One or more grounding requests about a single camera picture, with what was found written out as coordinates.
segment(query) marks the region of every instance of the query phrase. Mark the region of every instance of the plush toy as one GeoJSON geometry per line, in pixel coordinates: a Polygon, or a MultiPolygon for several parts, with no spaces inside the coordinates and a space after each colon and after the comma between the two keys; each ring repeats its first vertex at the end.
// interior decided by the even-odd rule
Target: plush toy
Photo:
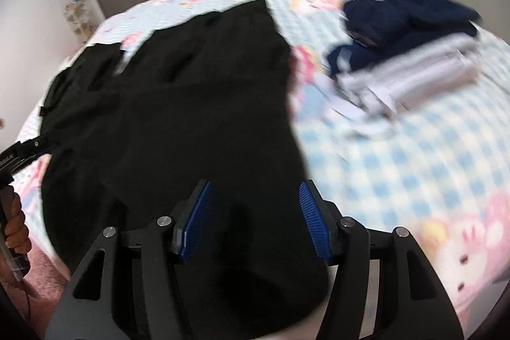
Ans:
{"type": "Polygon", "coordinates": [[[427,220],[417,240],[458,314],[508,267],[510,198],[494,195],[484,218],[465,215],[446,223],[427,220]]]}

